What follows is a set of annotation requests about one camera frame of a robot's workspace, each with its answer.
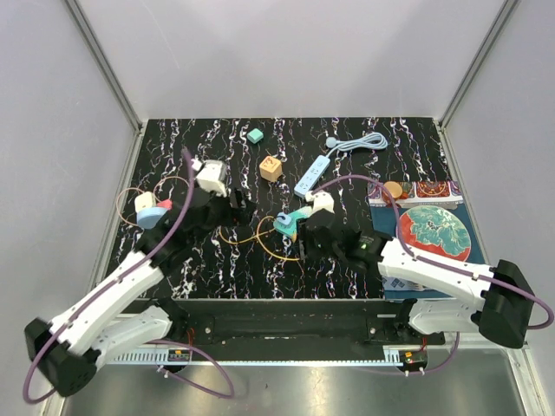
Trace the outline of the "round blue power strip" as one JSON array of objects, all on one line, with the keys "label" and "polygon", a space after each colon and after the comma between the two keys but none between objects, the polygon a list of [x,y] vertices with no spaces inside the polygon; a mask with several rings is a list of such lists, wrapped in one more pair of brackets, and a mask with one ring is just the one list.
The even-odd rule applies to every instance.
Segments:
[{"label": "round blue power strip", "polygon": [[136,224],[143,230],[151,230],[167,213],[167,208],[160,206],[148,207],[136,213]]}]

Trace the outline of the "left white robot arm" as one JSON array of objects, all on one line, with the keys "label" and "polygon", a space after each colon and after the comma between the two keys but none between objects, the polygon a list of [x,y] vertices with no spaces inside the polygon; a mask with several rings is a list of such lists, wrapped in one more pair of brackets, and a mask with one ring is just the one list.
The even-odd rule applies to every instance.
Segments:
[{"label": "left white robot arm", "polygon": [[185,203],[164,210],[113,273],[79,302],[48,322],[36,318],[25,327],[29,372],[40,372],[54,393],[69,397],[119,355],[152,341],[190,341],[195,321],[170,298],[151,301],[124,322],[113,319],[177,270],[193,245],[219,227],[247,226],[255,210],[239,188],[225,196],[193,188]]}]

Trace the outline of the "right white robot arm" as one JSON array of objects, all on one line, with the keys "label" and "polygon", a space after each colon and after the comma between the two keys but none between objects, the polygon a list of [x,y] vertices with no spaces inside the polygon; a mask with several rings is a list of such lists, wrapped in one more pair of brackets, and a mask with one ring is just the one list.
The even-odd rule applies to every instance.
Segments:
[{"label": "right white robot arm", "polygon": [[439,301],[402,303],[393,324],[401,342],[439,332],[477,332],[505,348],[525,343],[534,294],[515,263],[489,266],[435,255],[389,234],[357,231],[326,210],[302,221],[299,239],[307,259],[332,258],[363,276],[399,278],[445,294]]}]

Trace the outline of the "white cube charger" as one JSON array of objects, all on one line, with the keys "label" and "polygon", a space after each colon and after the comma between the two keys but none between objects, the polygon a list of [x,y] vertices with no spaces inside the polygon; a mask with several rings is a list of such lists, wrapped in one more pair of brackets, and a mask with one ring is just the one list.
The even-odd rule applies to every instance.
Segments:
[{"label": "white cube charger", "polygon": [[143,192],[134,199],[134,210],[136,213],[153,208],[156,205],[157,200],[152,192]]}]

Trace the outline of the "blue cube charger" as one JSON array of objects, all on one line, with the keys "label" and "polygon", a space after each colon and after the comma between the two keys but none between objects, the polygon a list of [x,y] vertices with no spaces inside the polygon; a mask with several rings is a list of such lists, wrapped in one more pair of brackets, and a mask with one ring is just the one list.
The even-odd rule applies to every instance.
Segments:
[{"label": "blue cube charger", "polygon": [[279,212],[276,216],[276,222],[282,227],[288,227],[292,222],[292,217],[290,214]]}]

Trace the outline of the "green cube charger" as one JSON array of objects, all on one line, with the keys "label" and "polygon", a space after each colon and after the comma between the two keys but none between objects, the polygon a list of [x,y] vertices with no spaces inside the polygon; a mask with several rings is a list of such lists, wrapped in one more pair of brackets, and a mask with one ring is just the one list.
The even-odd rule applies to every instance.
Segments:
[{"label": "green cube charger", "polygon": [[262,140],[264,138],[264,133],[259,130],[258,128],[254,128],[252,129],[248,134],[247,134],[247,139],[252,143],[252,144],[257,144],[260,140]]}]

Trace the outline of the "pink plug adapter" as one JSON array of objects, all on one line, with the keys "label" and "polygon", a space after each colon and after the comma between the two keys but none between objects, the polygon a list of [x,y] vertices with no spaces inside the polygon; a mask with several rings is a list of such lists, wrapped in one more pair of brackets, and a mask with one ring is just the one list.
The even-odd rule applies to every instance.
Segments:
[{"label": "pink plug adapter", "polygon": [[171,211],[173,208],[173,202],[171,199],[164,199],[157,203],[156,208],[162,213]]}]

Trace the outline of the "teal triangular power strip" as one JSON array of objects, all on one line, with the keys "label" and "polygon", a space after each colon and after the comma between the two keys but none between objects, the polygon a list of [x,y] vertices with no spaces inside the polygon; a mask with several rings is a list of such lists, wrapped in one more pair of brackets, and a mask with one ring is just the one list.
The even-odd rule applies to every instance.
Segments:
[{"label": "teal triangular power strip", "polygon": [[295,211],[289,212],[292,217],[292,222],[288,227],[282,227],[276,222],[276,218],[273,220],[273,228],[282,234],[283,236],[289,238],[291,242],[295,243],[298,237],[298,223],[304,221],[310,216],[310,206],[299,208]]}]

